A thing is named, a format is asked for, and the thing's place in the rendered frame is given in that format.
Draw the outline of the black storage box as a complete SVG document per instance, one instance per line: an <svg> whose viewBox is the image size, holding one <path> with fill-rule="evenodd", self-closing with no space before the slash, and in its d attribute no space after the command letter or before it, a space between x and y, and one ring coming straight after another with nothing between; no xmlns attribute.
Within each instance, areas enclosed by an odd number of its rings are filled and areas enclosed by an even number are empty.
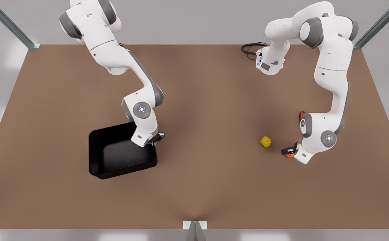
<svg viewBox="0 0 389 241"><path fill-rule="evenodd" d="M157 165L156 147L140 147L131 141L134 122L116 125L89 134L89 173L107 179Z"/></svg>

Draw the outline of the silver frame post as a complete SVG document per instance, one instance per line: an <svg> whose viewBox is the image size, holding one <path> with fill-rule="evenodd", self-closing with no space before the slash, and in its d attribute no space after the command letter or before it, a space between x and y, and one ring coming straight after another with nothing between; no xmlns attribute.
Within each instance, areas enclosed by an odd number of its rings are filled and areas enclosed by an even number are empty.
<svg viewBox="0 0 389 241"><path fill-rule="evenodd" d="M0 22L9 29L28 49L38 49L40 44L34 43L12 20L0 9Z"/></svg>
<svg viewBox="0 0 389 241"><path fill-rule="evenodd" d="M389 22L389 9L368 29L367 32L354 44L354 49L363 48L387 23Z"/></svg>
<svg viewBox="0 0 389 241"><path fill-rule="evenodd" d="M207 229L207 221L183 221L183 229L188 230L186 241L206 241L203 230Z"/></svg>

